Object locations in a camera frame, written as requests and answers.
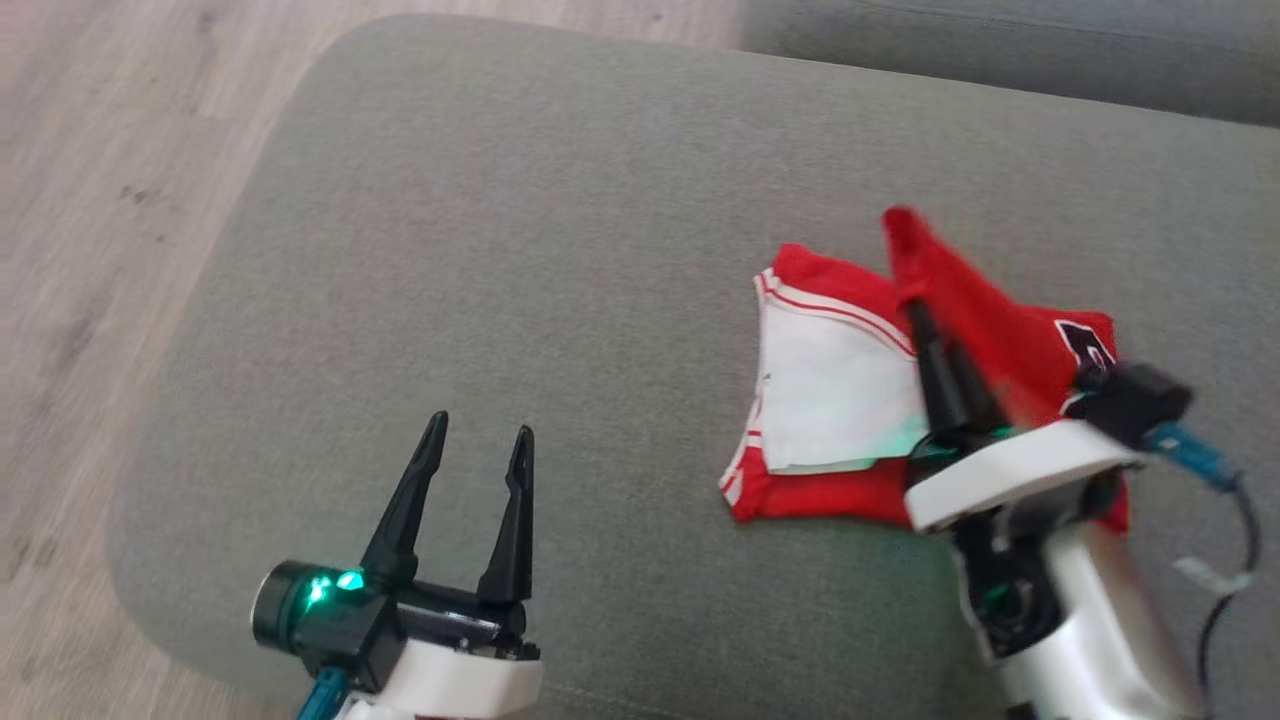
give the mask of white tag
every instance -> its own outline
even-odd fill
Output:
[[[1253,583],[1253,575],[1249,573],[1240,573],[1234,578],[1224,578],[1199,557],[1181,557],[1174,562],[1174,568],[1197,585],[1219,597],[1238,593]]]

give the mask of blue cable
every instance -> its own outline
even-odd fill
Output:
[[[1217,492],[1231,492],[1240,479],[1240,469],[1213,446],[1199,439],[1176,423],[1164,423],[1143,438],[1143,450],[1187,468]]]
[[[298,720],[333,720],[351,694],[351,676],[338,667],[324,667],[298,712]]]

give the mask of clothing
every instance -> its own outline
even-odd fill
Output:
[[[1115,363],[1102,313],[1018,305],[906,208],[884,214],[893,281],[783,245],[755,278],[760,359],[719,488],[739,521],[852,515],[910,527],[906,460],[927,421],[902,304],[924,300],[1020,428],[1061,415],[1085,363]],[[1121,493],[1106,519],[1128,527]]]

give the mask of wooden floor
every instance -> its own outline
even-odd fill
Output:
[[[740,1],[0,0],[0,717],[292,716],[150,647],[102,544],[193,283],[334,38],[440,12],[733,47]]]

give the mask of gray sofa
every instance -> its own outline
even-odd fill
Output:
[[[746,0],[742,47],[1280,126],[1275,0]]]
[[[937,542],[736,525],[716,480],[781,242],[884,268],[923,209],[1028,302],[1102,307],[1274,473],[1280,131],[746,53],[402,17],[311,69],[215,247],[110,524],[116,591],[183,662],[298,702],[248,611],[287,557],[358,560],[453,415],[421,574],[474,583],[509,442],[538,433],[544,717],[993,717]],[[1256,484],[1265,527],[1280,492]],[[1230,509],[1156,469],[1132,544],[1184,652]],[[1275,561],[1226,618],[1222,717],[1280,706]]]

